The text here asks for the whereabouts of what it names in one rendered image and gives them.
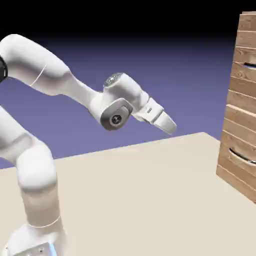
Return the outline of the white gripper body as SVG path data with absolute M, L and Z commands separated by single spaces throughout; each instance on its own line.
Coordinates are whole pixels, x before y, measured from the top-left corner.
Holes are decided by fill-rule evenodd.
M 153 125 L 169 135 L 173 134 L 177 129 L 176 123 L 165 111 L 159 115 Z

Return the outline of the wooden drawer front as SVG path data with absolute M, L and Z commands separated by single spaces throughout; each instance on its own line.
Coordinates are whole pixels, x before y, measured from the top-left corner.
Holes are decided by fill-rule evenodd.
M 220 142 L 223 153 L 234 165 L 256 177 L 256 164 L 246 162 L 229 151 L 229 148 L 232 148 L 256 161 L 256 121 L 244 117 L 239 119 L 237 115 L 231 119 L 230 116 L 224 114 Z
M 245 67 L 245 62 L 256 64 L 256 48 L 235 47 L 225 115 L 256 121 L 256 69 Z

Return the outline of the light wood cabinet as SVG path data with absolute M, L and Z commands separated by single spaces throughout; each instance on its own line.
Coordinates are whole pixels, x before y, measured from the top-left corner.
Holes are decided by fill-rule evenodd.
M 256 11 L 239 16 L 216 174 L 256 204 Z

